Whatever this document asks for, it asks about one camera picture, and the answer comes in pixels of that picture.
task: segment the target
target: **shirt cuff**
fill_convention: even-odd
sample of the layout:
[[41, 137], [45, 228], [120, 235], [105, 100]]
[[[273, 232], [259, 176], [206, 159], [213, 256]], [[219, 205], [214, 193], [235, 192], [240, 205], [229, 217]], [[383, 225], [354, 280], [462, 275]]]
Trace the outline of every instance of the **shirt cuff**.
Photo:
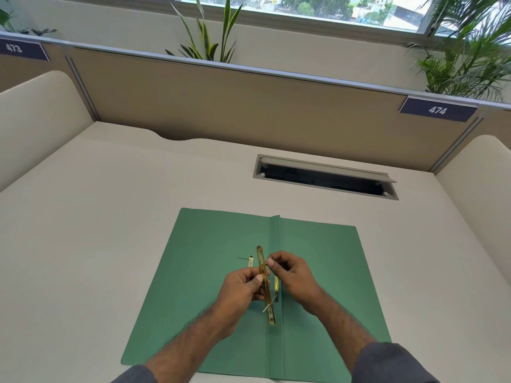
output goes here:
[[149, 368], [143, 365], [133, 366], [119, 375], [112, 383], [158, 383]]
[[362, 349], [352, 383], [439, 383], [399, 344], [371, 343]]

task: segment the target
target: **hand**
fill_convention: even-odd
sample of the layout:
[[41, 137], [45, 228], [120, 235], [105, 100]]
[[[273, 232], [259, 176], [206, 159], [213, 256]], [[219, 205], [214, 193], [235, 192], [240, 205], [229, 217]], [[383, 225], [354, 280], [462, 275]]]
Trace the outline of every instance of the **hand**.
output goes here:
[[222, 323], [221, 338], [233, 334], [241, 316], [254, 300], [264, 301], [261, 284], [263, 276], [257, 268], [243, 268], [229, 273], [220, 288], [212, 310]]
[[316, 315], [316, 306], [326, 295], [318, 285], [303, 258], [286, 251], [270, 254], [266, 264], [279, 277], [293, 299], [311, 315]]

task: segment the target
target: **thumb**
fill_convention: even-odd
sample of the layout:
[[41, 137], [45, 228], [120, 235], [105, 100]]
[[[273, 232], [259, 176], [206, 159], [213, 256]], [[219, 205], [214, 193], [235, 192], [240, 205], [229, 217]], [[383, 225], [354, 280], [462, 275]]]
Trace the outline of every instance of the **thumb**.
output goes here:
[[273, 274], [282, 279], [283, 282], [286, 282], [288, 272], [277, 261], [268, 258], [266, 260], [266, 265], [270, 268]]
[[258, 274], [257, 276], [252, 278], [252, 281], [247, 282], [248, 289], [252, 294], [257, 292], [263, 283], [263, 276]]

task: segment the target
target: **number plate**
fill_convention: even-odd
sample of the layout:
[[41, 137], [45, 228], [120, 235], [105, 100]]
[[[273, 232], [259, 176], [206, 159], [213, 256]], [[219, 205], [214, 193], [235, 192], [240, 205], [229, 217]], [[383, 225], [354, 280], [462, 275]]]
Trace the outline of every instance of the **number plate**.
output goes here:
[[458, 105], [442, 101], [432, 101], [415, 97], [406, 98], [399, 110], [400, 113], [422, 115], [424, 117], [448, 119], [467, 122], [477, 110], [477, 106]]
[[41, 43], [0, 39], [0, 54], [50, 61]]

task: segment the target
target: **desk surface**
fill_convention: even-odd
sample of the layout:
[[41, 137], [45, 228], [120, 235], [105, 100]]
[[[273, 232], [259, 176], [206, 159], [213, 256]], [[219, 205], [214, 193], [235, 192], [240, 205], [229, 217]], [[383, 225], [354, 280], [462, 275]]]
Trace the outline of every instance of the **desk surface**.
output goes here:
[[[259, 153], [387, 172], [399, 201], [255, 180]], [[1, 380], [125, 370], [181, 207], [356, 226], [393, 341], [442, 381], [508, 379], [511, 288], [431, 173], [96, 122], [0, 193]]]

